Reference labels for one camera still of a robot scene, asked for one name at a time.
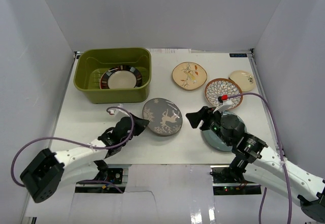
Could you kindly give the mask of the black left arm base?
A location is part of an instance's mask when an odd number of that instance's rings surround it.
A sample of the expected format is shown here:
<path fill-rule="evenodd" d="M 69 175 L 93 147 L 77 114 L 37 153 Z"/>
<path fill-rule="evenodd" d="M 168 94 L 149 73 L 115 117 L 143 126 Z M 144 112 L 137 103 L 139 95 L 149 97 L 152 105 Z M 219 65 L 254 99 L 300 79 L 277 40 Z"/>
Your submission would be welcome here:
<path fill-rule="evenodd" d="M 125 191 L 125 185 L 123 168 L 108 168 L 99 172 L 92 182 L 76 185 L 75 193 L 122 194 Z"/>

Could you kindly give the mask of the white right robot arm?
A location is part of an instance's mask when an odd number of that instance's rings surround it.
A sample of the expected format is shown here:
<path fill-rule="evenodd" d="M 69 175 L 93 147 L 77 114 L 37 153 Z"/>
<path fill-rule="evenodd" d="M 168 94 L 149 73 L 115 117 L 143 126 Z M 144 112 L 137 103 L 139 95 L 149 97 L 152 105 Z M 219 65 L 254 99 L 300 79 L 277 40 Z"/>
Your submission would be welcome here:
<path fill-rule="evenodd" d="M 245 132 L 245 124 L 235 114 L 203 106 L 186 118 L 192 128 L 211 131 L 232 148 L 235 158 L 228 171 L 232 181 L 263 185 L 287 197 L 309 218 L 324 222 L 324 179 L 281 159 L 266 142 Z"/>

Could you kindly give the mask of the dark rimmed cream plate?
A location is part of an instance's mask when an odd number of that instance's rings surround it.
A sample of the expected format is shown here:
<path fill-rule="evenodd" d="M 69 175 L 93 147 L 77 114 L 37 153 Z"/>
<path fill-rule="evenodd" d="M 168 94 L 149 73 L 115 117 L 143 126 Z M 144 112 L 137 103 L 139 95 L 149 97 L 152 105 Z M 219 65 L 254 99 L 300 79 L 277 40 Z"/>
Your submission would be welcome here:
<path fill-rule="evenodd" d="M 142 74 L 132 66 L 119 65 L 104 72 L 100 78 L 100 89 L 130 89 L 142 85 Z"/>

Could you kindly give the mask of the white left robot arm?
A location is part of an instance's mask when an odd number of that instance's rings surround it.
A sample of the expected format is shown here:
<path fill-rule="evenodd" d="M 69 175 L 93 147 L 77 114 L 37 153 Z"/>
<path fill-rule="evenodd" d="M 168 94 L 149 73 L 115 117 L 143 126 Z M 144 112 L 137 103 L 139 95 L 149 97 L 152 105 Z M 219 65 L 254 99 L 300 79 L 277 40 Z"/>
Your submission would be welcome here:
<path fill-rule="evenodd" d="M 24 169 L 20 179 L 35 203 L 47 200 L 65 185 L 83 181 L 103 183 L 108 171 L 104 160 L 119 153 L 148 124 L 148 120 L 134 115 L 123 117 L 85 146 L 57 152 L 43 149 Z"/>

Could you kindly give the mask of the grey reindeer snowflake plate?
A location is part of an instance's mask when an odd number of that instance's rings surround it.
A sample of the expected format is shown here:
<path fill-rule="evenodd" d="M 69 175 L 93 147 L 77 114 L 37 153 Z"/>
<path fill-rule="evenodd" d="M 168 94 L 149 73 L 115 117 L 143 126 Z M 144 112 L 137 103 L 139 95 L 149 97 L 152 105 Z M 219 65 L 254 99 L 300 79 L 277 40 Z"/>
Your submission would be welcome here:
<path fill-rule="evenodd" d="M 142 109 L 142 116 L 149 120 L 149 129 L 160 136 L 171 136 L 181 130 L 183 117 L 176 104 L 164 98 L 148 100 Z"/>

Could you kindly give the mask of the brown rimmed petal pattern bowl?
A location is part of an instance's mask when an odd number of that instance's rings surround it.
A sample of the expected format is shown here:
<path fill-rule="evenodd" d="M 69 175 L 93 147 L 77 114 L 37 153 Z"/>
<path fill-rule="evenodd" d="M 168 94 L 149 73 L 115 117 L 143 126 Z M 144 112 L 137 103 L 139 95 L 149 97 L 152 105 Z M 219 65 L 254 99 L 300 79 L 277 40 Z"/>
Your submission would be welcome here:
<path fill-rule="evenodd" d="M 205 87 L 205 98 L 213 107 L 220 105 L 218 97 L 222 95 L 238 95 L 242 90 L 238 84 L 226 78 L 217 78 L 211 80 Z"/>

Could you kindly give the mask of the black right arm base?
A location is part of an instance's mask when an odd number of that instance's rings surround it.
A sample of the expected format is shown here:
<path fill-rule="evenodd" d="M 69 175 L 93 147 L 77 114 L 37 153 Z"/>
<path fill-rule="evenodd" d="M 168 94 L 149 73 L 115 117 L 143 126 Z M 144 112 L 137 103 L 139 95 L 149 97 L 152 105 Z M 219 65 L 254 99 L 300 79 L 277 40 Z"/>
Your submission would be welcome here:
<path fill-rule="evenodd" d="M 210 175 L 214 196 L 261 195 L 261 186 L 247 181 L 236 180 L 228 175 L 227 165 L 211 166 Z"/>

